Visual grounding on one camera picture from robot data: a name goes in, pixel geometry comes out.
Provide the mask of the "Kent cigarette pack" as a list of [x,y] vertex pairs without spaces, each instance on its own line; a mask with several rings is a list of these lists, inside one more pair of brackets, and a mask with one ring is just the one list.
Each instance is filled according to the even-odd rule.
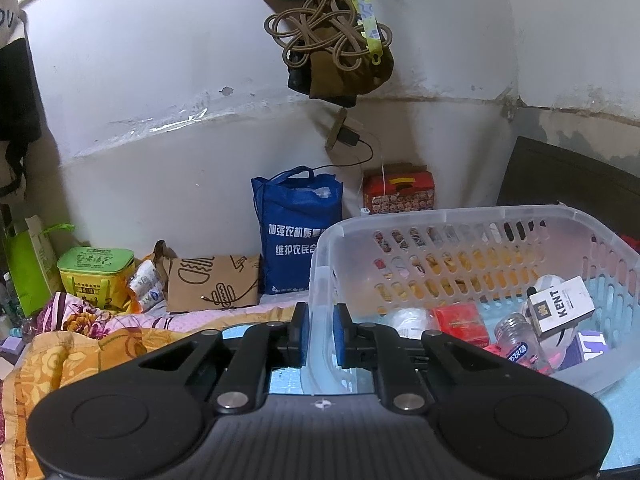
[[596,310],[580,276],[546,286],[535,285],[534,289],[536,292],[527,298],[526,312],[542,339],[576,326]]

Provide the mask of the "clear plastic basket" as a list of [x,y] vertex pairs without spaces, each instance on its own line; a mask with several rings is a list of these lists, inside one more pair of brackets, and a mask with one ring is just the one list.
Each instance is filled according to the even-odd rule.
[[357,322],[386,323],[404,309],[472,302],[488,326],[518,309],[545,275],[582,278],[596,310],[587,330],[608,352],[563,370],[591,393],[639,376],[639,256],[596,218],[562,205],[372,214],[324,232],[311,259],[309,394],[367,387],[367,375],[337,365],[333,308]]

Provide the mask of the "dark wooden headboard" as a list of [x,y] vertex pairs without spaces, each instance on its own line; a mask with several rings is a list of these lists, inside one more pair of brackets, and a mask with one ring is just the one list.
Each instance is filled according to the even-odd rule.
[[639,178],[567,148],[517,138],[497,204],[573,207],[639,247]]

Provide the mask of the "purple small box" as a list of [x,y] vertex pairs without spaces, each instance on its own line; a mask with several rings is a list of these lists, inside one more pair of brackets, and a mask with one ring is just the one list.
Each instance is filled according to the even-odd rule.
[[588,362],[608,352],[604,335],[594,330],[580,330],[568,346],[562,367],[569,368]]

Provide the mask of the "blue shopping bag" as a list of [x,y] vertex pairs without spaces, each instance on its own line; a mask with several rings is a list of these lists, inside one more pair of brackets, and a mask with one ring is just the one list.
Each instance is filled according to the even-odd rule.
[[250,184],[262,242],[262,291],[306,289],[321,234],[342,220],[343,183],[298,166]]

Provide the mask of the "orange floral blanket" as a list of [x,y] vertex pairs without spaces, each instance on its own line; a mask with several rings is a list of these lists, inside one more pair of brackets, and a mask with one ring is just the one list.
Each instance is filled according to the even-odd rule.
[[185,314],[111,315],[56,294],[37,318],[37,335],[1,382],[1,477],[41,479],[26,422],[47,394],[129,362],[200,330],[228,330],[292,318],[295,301]]

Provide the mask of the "green paper bag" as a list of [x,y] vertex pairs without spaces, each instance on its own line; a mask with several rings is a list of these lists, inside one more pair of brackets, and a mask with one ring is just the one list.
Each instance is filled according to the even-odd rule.
[[37,314],[50,298],[63,289],[58,257],[49,234],[58,231],[73,232],[69,223],[44,226],[34,214],[16,224],[15,234],[6,234],[4,249],[9,274],[22,312],[29,318]]

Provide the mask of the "clear strawberry label bottle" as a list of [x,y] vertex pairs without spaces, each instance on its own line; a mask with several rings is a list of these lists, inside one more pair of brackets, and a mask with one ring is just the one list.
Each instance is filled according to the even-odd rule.
[[544,355],[533,326],[521,313],[503,318],[495,327],[495,336],[503,358],[541,374],[552,373],[552,366]]

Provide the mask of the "yellow green lidded box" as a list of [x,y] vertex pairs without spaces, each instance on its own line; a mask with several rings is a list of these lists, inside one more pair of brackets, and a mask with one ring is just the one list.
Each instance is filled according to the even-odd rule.
[[134,252],[124,248],[73,247],[58,258],[58,272],[68,294],[113,312],[128,309],[128,281],[134,270]]

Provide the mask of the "white plastic cup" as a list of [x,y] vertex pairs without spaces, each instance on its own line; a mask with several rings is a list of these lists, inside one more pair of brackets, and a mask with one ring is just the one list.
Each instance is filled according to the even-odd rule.
[[437,318],[431,309],[402,308],[390,314],[387,325],[396,330],[399,336],[420,339],[424,332],[439,330]]

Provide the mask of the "hanging brown bag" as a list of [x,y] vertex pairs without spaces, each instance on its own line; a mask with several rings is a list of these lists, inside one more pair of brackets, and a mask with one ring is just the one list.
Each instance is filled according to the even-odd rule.
[[302,0],[268,16],[265,32],[280,47],[288,88],[352,108],[392,76],[393,32],[373,0]]

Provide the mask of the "red cigarette pack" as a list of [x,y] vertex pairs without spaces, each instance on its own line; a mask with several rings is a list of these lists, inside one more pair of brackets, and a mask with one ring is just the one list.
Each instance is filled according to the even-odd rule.
[[433,313],[443,333],[480,348],[490,343],[488,330],[474,302],[448,304],[435,308]]

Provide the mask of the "brown paper bag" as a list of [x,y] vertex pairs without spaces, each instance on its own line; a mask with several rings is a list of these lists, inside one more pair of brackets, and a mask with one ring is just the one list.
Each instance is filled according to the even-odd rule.
[[260,255],[178,258],[163,240],[152,261],[171,313],[229,310],[258,304]]

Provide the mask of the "red gift box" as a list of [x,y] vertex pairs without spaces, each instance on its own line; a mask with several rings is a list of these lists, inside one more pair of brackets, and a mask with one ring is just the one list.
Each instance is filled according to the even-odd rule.
[[434,177],[425,166],[408,162],[369,169],[363,174],[362,199],[370,214],[432,210]]

